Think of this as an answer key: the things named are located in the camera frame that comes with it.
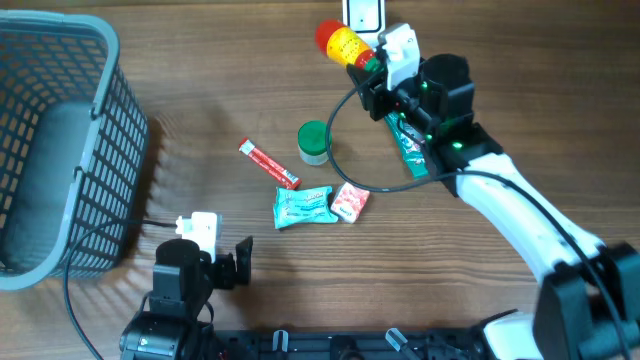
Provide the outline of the clear jar green lid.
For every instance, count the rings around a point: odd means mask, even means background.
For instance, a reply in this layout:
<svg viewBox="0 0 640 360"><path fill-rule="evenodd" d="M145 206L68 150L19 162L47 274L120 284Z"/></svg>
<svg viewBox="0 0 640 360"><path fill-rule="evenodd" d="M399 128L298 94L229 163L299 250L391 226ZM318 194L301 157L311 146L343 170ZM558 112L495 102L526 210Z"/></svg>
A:
<svg viewBox="0 0 640 360"><path fill-rule="evenodd" d="M327 125L319 120L308 121L299 128L297 145L306 164L320 166L328 161L326 134Z"/></svg>

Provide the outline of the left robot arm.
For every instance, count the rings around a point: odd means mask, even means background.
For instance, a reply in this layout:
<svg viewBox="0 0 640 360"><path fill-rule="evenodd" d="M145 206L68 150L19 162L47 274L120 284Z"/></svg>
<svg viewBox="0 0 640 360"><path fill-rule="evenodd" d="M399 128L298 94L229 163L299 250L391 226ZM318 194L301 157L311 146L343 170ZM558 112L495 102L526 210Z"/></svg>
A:
<svg viewBox="0 0 640 360"><path fill-rule="evenodd" d="M123 359L227 359L228 347L213 322L200 321L215 290L232 290L251 281L251 236L235 252L212 256L187 239L171 239L156 249L152 290L120 337Z"/></svg>

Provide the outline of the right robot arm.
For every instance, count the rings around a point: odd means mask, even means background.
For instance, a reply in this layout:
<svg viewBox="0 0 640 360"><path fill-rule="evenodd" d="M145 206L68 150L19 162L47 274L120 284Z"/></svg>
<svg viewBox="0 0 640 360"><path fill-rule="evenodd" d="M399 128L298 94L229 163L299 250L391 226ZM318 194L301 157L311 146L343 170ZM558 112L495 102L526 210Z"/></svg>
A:
<svg viewBox="0 0 640 360"><path fill-rule="evenodd" d="M639 346L639 255L609 247L546 200L474 119L467 61L419 59L408 74L392 61L347 67L370 116L393 117L428 166L428 182L482 214L527 264L539 287L531 314L516 310L467 330L440 329L419 356L467 359L629 358Z"/></svg>

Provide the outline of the red sauce bottle green cap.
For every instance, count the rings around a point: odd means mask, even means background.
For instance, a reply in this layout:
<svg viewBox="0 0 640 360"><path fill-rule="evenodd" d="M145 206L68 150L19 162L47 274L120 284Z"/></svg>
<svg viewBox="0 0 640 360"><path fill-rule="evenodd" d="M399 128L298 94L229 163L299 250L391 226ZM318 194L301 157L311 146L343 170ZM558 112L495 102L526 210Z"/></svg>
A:
<svg viewBox="0 0 640 360"><path fill-rule="evenodd" d="M339 20L329 19L320 23L315 32L319 50L330 60L348 67L375 72L380 61L374 50L350 27Z"/></svg>

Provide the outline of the teal tissue packet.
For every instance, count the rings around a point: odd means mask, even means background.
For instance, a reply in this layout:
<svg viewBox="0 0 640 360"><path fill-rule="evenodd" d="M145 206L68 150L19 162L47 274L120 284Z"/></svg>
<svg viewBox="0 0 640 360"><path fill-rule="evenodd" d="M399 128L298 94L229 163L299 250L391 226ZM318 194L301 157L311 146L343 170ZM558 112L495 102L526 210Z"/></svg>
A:
<svg viewBox="0 0 640 360"><path fill-rule="evenodd" d="M278 188L273 205L274 227L278 230L302 223L332 224L338 216L329 208L331 186L306 190Z"/></svg>

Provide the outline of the red stick packet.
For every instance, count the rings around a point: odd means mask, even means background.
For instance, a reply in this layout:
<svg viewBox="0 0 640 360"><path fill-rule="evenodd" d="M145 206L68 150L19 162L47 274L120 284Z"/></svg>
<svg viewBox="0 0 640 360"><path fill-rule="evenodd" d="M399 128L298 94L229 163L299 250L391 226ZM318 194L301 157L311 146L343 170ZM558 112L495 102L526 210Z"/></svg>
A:
<svg viewBox="0 0 640 360"><path fill-rule="evenodd" d="M257 164L264 172L274 178L281 186L288 190L295 190L301 180L287 170L280 163L257 147L249 138L244 138L239 144L239 151Z"/></svg>

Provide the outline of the dark green box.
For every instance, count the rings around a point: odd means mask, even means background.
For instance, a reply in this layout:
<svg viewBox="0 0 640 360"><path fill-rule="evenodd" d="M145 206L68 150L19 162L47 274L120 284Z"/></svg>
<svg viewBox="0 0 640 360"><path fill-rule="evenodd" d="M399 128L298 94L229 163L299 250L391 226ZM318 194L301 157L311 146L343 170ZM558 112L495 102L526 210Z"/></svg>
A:
<svg viewBox="0 0 640 360"><path fill-rule="evenodd" d="M403 161L413 178L420 179L427 177L429 171L420 148L424 137L409 124L405 123L396 112L389 113L384 118L384 121L394 137Z"/></svg>

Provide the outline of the red white snack packet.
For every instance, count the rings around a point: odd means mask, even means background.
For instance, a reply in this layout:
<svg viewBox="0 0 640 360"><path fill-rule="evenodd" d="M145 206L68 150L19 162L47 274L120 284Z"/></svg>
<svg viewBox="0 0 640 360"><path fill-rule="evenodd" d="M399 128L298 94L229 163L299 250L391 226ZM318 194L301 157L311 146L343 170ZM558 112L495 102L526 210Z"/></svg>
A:
<svg viewBox="0 0 640 360"><path fill-rule="evenodd" d="M330 210L343 221L353 224L362 213L369 196L369 191L346 182L334 196Z"/></svg>

